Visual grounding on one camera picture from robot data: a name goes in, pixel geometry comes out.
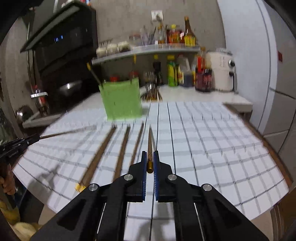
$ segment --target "power outlet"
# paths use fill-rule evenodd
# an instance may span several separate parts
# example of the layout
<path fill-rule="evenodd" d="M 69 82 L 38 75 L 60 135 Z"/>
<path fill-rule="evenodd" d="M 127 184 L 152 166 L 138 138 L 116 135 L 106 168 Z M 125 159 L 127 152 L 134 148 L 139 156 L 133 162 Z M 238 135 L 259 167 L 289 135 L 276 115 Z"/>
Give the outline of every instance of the power outlet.
<path fill-rule="evenodd" d="M 163 20 L 163 11 L 162 10 L 156 10 L 151 11 L 152 21 L 157 21 L 156 16 L 159 16 L 161 20 Z"/>

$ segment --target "shelf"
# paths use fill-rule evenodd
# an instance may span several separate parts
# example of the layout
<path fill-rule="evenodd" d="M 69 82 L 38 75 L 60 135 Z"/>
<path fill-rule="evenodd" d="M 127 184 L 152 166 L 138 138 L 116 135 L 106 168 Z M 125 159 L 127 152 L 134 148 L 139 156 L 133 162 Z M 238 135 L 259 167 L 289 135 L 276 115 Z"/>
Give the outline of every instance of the shelf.
<path fill-rule="evenodd" d="M 121 58 L 131 57 L 134 54 L 144 55 L 153 53 L 194 53 L 200 50 L 199 46 L 185 47 L 183 44 L 161 44 L 161 45 L 147 45 L 134 47 L 133 50 L 109 55 L 101 58 L 94 58 L 92 65 L 101 64 L 111 60 L 117 60 Z"/>

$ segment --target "green container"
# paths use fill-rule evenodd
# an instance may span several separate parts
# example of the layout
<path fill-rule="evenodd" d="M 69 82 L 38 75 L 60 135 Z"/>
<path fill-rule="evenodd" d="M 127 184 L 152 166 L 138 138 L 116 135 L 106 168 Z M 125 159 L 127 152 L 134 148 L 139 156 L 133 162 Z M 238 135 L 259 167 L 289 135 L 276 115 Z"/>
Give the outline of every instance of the green container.
<path fill-rule="evenodd" d="M 142 116 L 139 79 L 106 82 L 99 86 L 107 119 L 135 119 Z"/>

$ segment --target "white tablecloth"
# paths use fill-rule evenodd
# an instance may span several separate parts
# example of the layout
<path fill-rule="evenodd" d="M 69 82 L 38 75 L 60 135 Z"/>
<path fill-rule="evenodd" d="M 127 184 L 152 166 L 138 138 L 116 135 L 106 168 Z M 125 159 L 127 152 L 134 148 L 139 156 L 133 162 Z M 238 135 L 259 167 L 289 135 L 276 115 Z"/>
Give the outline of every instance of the white tablecloth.
<path fill-rule="evenodd" d="M 92 182 L 112 181 L 127 124 L 131 131 L 123 161 L 128 165 L 141 126 L 145 122 L 136 162 L 147 151 L 151 125 L 160 161 L 189 183 L 212 184 L 248 219 L 268 210 L 287 192 L 282 174 L 263 147 L 237 115 L 219 102 L 161 102 L 143 104 L 144 115 L 135 121 L 118 121 L 116 132 L 97 167 Z M 44 204 L 60 211 L 76 195 L 74 187 L 111 127 L 104 109 L 73 110 L 46 129 L 53 134 L 85 126 L 73 134 L 33 144 L 14 169 L 15 175 Z M 157 203 L 153 174 L 147 174 L 146 201 L 129 203 L 125 240 L 174 240 L 172 204 Z"/>

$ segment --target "digital display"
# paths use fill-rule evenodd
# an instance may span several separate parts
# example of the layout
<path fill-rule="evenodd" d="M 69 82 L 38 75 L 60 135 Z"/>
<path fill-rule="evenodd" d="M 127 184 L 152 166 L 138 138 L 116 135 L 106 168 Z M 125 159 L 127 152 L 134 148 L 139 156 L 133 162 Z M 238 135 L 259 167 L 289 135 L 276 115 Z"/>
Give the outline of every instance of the digital display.
<path fill-rule="evenodd" d="M 57 43 L 59 41 L 61 41 L 63 39 L 63 35 L 57 37 L 57 38 L 54 38 L 54 42 Z"/>

